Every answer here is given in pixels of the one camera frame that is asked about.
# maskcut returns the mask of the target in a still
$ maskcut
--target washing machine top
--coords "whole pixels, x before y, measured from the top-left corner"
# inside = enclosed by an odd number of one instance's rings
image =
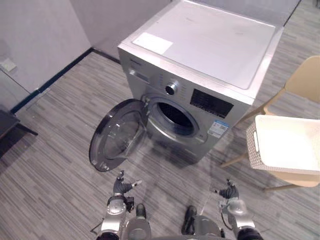
[[[182,1],[133,40],[135,45],[241,89],[248,89],[275,26]]]

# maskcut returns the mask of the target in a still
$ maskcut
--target white laundry basket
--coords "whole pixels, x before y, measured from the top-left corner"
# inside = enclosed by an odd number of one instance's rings
[[[320,174],[320,120],[257,115],[246,140],[254,169]]]

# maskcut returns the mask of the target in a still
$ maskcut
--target black furniture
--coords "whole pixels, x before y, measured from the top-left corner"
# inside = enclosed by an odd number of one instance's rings
[[[30,128],[22,125],[20,123],[20,120],[16,118],[13,114],[0,110],[0,139],[2,139],[14,127],[21,129],[25,132],[31,133],[35,136],[38,135],[37,132],[32,131]]]

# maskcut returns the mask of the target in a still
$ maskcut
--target washing machine door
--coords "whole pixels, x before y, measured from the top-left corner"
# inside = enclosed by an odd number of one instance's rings
[[[143,101],[128,99],[116,105],[94,132],[89,149],[91,164],[100,172],[116,168],[143,143],[147,122]]]

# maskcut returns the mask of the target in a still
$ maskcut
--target black baseboard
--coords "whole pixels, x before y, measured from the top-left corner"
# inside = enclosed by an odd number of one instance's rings
[[[105,53],[103,51],[100,51],[98,49],[93,48],[92,52],[94,52],[96,54],[99,54],[100,56],[105,57],[106,59],[110,59],[111,61],[114,61],[117,64],[120,64],[120,60],[119,59],[117,59],[117,58],[115,58],[115,57],[113,57],[113,56],[111,56],[111,55],[109,55],[109,54],[107,54],[107,53]]]
[[[58,72],[56,75],[54,75],[51,79],[49,79],[45,84],[43,84],[40,88],[32,92],[29,96],[27,96],[25,99],[23,99],[20,103],[18,103],[14,108],[11,109],[11,113],[15,114],[17,111],[19,111],[24,105],[26,105],[29,101],[31,101],[34,97],[36,97],[38,94],[45,91],[48,87],[50,87],[55,81],[57,81],[62,75],[64,75],[66,72],[68,72],[72,67],[74,67],[77,63],[79,63],[82,59],[84,59],[86,56],[88,56],[94,49],[91,47],[84,53],[82,53],[79,57],[77,57],[74,61],[72,61],[70,64],[68,64],[64,69],[62,69],[60,72]]]

